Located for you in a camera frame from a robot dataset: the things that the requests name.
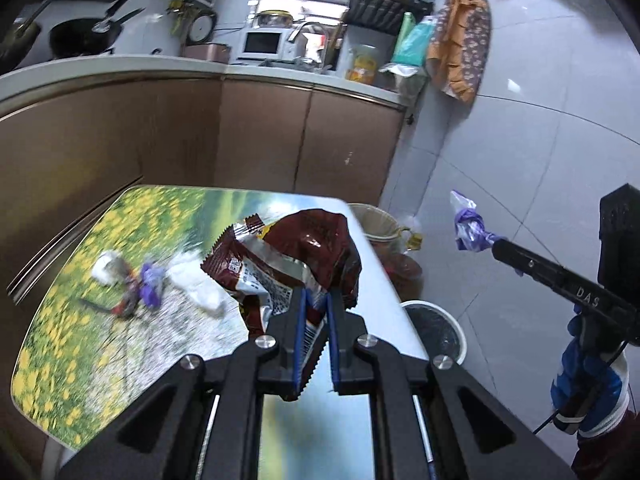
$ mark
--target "white bucket rim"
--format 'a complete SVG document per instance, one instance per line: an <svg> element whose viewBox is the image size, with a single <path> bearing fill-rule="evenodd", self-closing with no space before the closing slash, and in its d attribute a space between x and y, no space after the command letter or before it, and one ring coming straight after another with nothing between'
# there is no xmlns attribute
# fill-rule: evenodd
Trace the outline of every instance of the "white bucket rim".
<svg viewBox="0 0 640 480"><path fill-rule="evenodd" d="M447 320L453 326L453 329L458 334L458 339L460 339L460 354L458 355L458 358L456 359L456 362L459 365L461 365L464 362L465 358L466 358L466 336L465 336L464 330L462 330L462 327L460 326L460 323L458 323L458 320L455 317L453 317L449 312L444 310L441 306L437 306L436 304L430 303L429 301L409 300L409 301L403 301L400 304L400 306L402 308L404 308L406 306L411 306L411 305L420 305L420 306L424 306L424 307L430 308L431 310L435 310L439 314L442 314L444 317L447 318Z"/></svg>

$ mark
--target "table top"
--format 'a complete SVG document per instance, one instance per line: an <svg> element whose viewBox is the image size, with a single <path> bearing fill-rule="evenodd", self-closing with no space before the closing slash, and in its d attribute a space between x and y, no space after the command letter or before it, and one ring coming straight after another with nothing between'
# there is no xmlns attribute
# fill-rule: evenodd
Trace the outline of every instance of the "table top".
<svg viewBox="0 0 640 480"><path fill-rule="evenodd" d="M29 420L79 449L185 353L222 356L246 340L237 313L212 318L168 287L156 313L139 307L119 320L80 304L111 306L121 291L100 286L91 269L115 249L136 269L148 254L207 252L230 224L258 213L269 221L323 208L347 217L362 260L358 304L369 333L425 358L414 329L347 204L333 198L250 190L143 186L127 190L78 245L36 312L12 378L12 397ZM369 401L332 392L328 351L296 402L266 396L261 479L373 478Z"/></svg>

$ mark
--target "snack wrapper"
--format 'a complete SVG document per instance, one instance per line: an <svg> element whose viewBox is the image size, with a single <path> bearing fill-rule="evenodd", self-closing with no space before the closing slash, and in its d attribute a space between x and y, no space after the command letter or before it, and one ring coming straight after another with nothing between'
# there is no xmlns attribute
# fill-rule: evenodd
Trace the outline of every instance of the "snack wrapper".
<svg viewBox="0 0 640 480"><path fill-rule="evenodd" d="M476 212L476 203L462 193L451 191L449 201L455 212L456 244L459 251L479 253L503 238L484 228L482 217Z"/></svg>
<svg viewBox="0 0 640 480"><path fill-rule="evenodd" d="M345 308L355 306L362 267L347 219L340 214L309 209L269 226L258 215L229 226L201 268L239 301L250 337L264 334L269 318L289 309L295 288L306 289L300 368L306 381L319 358L317 350L325 343L319 336L326 323L327 291L338 286Z"/></svg>

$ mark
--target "teal plastic bag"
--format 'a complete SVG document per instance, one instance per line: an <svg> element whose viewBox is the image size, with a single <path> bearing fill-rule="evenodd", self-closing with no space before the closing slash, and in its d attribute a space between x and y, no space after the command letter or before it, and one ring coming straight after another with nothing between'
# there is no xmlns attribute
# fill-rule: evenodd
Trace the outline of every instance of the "teal plastic bag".
<svg viewBox="0 0 640 480"><path fill-rule="evenodd" d="M436 18L427 16L418 23L400 45L400 48L391 58L391 63L403 65L422 66L427 52L429 40L436 27Z"/></svg>

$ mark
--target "gloved hand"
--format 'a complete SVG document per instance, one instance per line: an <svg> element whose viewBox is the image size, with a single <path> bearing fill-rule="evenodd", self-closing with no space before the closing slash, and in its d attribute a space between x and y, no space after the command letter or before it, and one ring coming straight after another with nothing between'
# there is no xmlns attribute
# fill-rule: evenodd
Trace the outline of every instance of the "gloved hand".
<svg viewBox="0 0 640 480"><path fill-rule="evenodd" d="M577 314L567 326L574 339L562 354L562 366L551 384L551 399L556 410L580 389L579 378L588 377L593 384L603 383L602 392L578 427L578 434L593 438L615 428L622 420L629 404L629 372L625 353L607 367L611 354L587 355L580 348L579 337L582 330L580 307L574 306Z"/></svg>

